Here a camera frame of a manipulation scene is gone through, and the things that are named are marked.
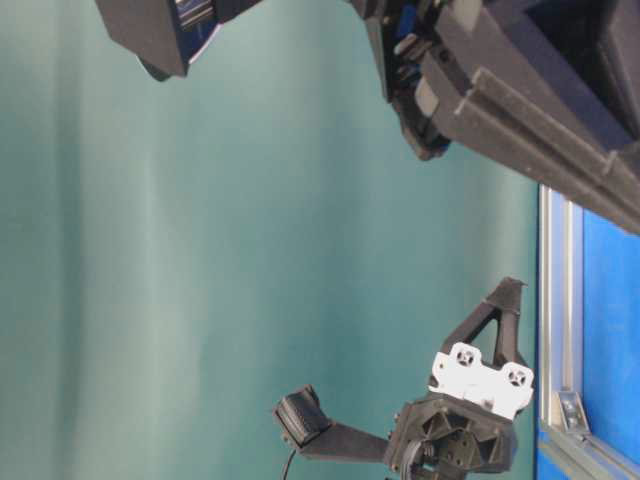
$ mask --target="white bracket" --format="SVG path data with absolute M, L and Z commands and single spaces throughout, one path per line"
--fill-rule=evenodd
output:
M 444 393 L 479 405 L 513 420 L 533 396 L 533 371 L 515 362 L 500 370 L 482 363 L 482 352 L 472 345 L 456 343 L 450 354 L 438 352 L 433 362 L 434 393 Z

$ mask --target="aluminum frame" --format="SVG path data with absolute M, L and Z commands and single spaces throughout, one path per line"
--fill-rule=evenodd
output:
M 544 186 L 539 240 L 539 449 L 569 478 L 640 480 L 640 466 L 563 419 L 559 393 L 582 396 L 583 211 Z

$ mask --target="black cable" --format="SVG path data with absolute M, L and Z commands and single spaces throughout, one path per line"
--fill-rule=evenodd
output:
M 287 480 L 287 475 L 289 475 L 289 467 L 291 467 L 291 462 L 293 461 L 293 457 L 296 456 L 296 451 L 292 450 L 289 454 L 289 459 L 284 466 L 284 470 L 282 471 L 282 480 Z

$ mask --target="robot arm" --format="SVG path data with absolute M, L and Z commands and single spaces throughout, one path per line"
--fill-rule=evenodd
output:
M 313 460 L 386 464 L 402 480 L 462 480 L 510 469 L 513 420 L 531 401 L 533 372 L 517 349 L 522 283 L 504 279 L 445 340 L 429 393 L 395 416 L 389 441 L 325 416 L 311 386 L 284 397 L 273 415 L 287 443 Z M 496 320 L 492 364 L 470 345 Z
M 96 0 L 157 80 L 261 0 Z M 423 160 L 459 142 L 640 233 L 638 0 L 350 0 Z

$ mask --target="green curtain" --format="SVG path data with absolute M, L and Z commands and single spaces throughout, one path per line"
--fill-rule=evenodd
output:
M 90 1 L 13 2 L 0 41 L 0 478 L 276 479 L 281 396 L 384 435 L 506 275 L 534 364 L 536 186 L 419 162 L 344 2 L 267 0 L 166 84 Z

